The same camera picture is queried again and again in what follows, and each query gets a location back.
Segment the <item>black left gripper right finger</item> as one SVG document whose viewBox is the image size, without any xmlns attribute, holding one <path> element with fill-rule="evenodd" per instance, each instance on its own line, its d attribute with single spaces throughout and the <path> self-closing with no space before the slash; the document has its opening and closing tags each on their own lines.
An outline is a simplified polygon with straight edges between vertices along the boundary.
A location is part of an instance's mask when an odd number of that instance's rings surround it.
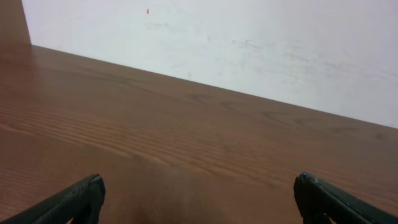
<svg viewBox="0 0 398 224">
<path fill-rule="evenodd" d="M 303 224 L 395 224 L 386 213 L 308 172 L 294 182 L 294 198 Z"/>
</svg>

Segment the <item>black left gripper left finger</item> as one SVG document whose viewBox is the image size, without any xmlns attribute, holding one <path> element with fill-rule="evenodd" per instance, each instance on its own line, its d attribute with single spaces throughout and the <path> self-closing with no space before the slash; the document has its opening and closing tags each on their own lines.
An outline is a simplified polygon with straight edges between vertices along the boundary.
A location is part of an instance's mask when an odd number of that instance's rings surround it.
<svg viewBox="0 0 398 224">
<path fill-rule="evenodd" d="M 105 194 L 102 176 L 89 175 L 1 224 L 98 224 Z"/>
</svg>

